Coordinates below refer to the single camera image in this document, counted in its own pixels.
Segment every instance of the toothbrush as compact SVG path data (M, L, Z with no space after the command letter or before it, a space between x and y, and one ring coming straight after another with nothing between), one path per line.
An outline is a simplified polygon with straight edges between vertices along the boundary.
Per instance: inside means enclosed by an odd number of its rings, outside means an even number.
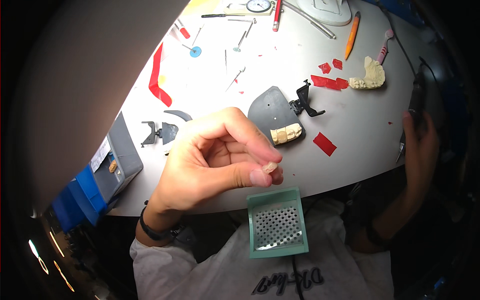
M382 49L380 50L380 53L378 53L378 56L377 56L377 61L382 64L384 62L384 58L385 58L385 55L387 54L387 41L389 39L393 38L393 30L392 29L388 29L386 32L385 32L385 41L384 41L384 45L382 46Z

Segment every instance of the black wristband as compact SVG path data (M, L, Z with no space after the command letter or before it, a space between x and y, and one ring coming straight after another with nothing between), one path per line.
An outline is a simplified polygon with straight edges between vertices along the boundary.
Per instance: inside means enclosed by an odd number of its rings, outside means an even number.
M153 231L147 224L144 222L144 211L145 208L142 210L142 213L140 214L140 226L142 226L143 231L147 234L149 238L152 240L164 240L164 239L174 239L177 237L177 235L184 229L184 226L177 224L176 226L167 229L162 232L156 232Z
M365 226L365 231L367 233L368 240L372 244L379 247L387 247L388 245L390 245L390 240L382 239L382 237L378 234L378 232L373 228L372 220L370 220Z

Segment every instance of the dental stone model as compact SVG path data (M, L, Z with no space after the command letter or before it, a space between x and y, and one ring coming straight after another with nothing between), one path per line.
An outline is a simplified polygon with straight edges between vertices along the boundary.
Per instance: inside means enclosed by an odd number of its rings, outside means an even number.
M365 77L350 78L350 86L354 89L367 90L380 87L385 82L385 71L382 65L370 56L365 57Z
M298 123L291 124L277 130L270 130L270 134L275 145L283 144L298 138L301 134L301 126Z

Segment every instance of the plaster tooth model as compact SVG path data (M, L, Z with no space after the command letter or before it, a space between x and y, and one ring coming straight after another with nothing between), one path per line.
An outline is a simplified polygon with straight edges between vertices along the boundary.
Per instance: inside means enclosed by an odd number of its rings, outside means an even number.
M382 65L373 60L370 56L365 57L365 77L364 78L350 78L350 86L359 89L367 90L380 87L385 82L385 71Z
M275 145L295 140L301 134L301 126L298 123L288 125L277 130L271 130L272 140Z
M262 170L267 173L267 174L270 174L272 173L276 168L278 167L278 164L277 163L274 163L273 161L269 161L268 162L268 165L265 165L262 167Z

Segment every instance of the perforated metal grid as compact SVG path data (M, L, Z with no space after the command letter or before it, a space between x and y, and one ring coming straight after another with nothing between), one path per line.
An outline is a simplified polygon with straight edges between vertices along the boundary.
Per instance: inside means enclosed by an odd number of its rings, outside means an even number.
M255 250L303 244L296 200L254 207L252 223Z

